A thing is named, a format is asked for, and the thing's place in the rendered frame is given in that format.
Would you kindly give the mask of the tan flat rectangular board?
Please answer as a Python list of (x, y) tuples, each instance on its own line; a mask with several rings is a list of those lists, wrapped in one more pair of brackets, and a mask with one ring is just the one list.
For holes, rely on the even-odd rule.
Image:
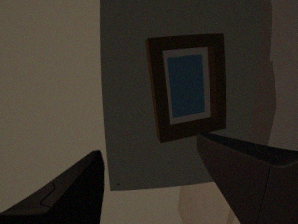
[(257, 80), (261, 0), (100, 0), (102, 107), (110, 190), (213, 183), (197, 136), (160, 143), (145, 39), (225, 36), (226, 128), (247, 140)]

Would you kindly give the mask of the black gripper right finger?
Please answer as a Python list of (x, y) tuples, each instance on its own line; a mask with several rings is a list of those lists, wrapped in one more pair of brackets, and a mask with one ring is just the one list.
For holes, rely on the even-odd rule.
[(197, 149), (241, 224), (298, 224), (298, 151), (209, 132)]

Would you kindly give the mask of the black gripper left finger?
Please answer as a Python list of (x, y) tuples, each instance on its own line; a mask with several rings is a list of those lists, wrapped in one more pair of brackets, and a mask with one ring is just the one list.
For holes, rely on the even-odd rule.
[(105, 168), (90, 152), (31, 196), (0, 213), (0, 224), (100, 224)]

